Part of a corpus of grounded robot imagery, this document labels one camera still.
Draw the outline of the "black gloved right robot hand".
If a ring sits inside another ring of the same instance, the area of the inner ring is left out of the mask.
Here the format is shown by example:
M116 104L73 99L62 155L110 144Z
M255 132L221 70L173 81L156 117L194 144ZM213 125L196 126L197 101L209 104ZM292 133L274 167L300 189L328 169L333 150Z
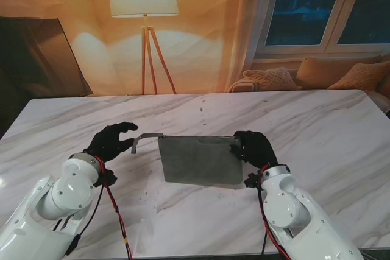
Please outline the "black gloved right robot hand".
M239 140L239 145L232 144L230 151L240 161L249 163L257 169L278 165L271 143L261 132L237 131L233 136Z

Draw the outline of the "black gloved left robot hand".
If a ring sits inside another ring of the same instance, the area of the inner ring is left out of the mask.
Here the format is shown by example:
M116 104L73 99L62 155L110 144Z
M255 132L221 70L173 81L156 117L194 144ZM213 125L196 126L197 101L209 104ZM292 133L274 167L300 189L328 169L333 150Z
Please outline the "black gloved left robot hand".
M115 159L119 154L132 147L134 138L121 141L119 136L129 130L136 131L138 126L131 122L121 122L106 126L94 135L90 145L83 149L84 153L100 158L103 162Z

